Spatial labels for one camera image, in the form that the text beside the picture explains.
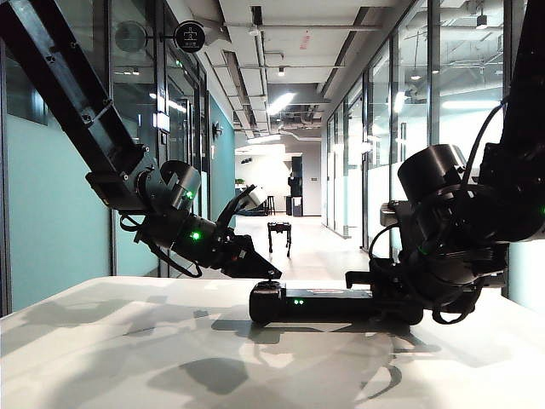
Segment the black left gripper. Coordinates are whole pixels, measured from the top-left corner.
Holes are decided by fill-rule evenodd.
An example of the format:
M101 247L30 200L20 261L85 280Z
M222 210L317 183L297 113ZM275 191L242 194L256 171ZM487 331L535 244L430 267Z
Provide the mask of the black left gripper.
M197 267L221 268L236 279L280 279L282 272L255 251L250 235L235 235L229 227L232 214L216 222L188 212L146 216L135 239L144 242L160 260L172 268L184 268L162 251L169 249Z

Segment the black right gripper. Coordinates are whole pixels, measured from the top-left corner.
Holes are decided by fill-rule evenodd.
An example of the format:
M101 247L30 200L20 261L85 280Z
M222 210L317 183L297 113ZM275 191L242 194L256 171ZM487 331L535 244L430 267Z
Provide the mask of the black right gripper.
M473 309L482 292L482 250L406 252L399 261L370 254L370 271L347 271L346 288L370 285L395 309Z

